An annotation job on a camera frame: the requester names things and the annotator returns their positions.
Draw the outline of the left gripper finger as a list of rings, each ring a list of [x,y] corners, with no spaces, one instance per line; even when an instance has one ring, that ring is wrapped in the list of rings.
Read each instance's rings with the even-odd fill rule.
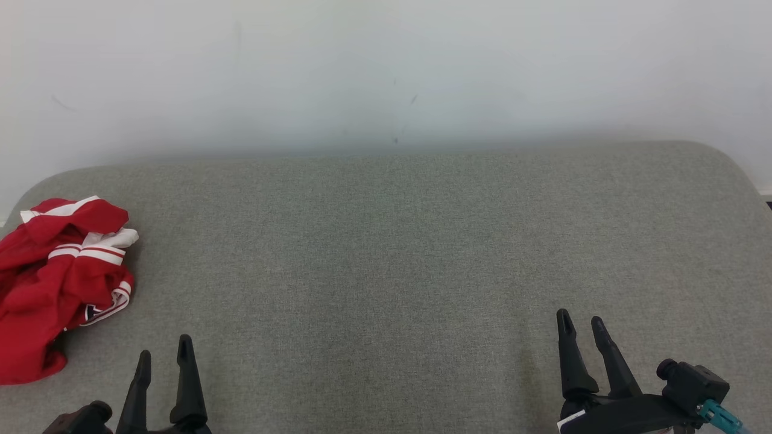
[[[137,368],[119,416],[116,434],[149,434],[147,388],[150,384],[151,352],[145,350],[140,353]]]
[[[195,359],[195,350],[189,335],[181,335],[177,346],[176,405],[170,413],[170,422],[175,429],[207,429],[209,416],[205,407],[200,374]]]

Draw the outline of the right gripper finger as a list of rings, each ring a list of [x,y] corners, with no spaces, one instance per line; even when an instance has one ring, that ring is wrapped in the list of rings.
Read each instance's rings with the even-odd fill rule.
[[[610,337],[600,316],[591,318],[596,349],[601,353],[609,380],[609,398],[632,398],[642,395],[642,390],[632,374],[617,344]]]
[[[556,318],[563,398],[569,401],[587,394],[596,394],[600,389],[584,363],[570,313],[567,309],[560,309]]]

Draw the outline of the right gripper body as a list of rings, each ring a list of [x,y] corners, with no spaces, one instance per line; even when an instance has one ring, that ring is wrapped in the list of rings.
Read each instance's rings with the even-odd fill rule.
[[[563,403],[559,434],[695,434],[704,420],[661,395],[611,399],[579,394]]]

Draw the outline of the red basketball shorts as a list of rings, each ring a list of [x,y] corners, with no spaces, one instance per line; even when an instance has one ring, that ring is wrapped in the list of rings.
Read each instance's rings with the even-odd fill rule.
[[[86,305],[67,286],[74,259],[0,270],[0,385],[31,383],[61,371],[61,333],[87,321]]]

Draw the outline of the red Bulls basketball jersey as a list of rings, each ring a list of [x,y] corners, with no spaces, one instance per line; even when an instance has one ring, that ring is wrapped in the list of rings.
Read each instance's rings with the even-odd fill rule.
[[[0,318],[44,319],[69,330],[124,310],[133,293],[128,212],[98,196],[51,198],[20,213],[0,239]]]

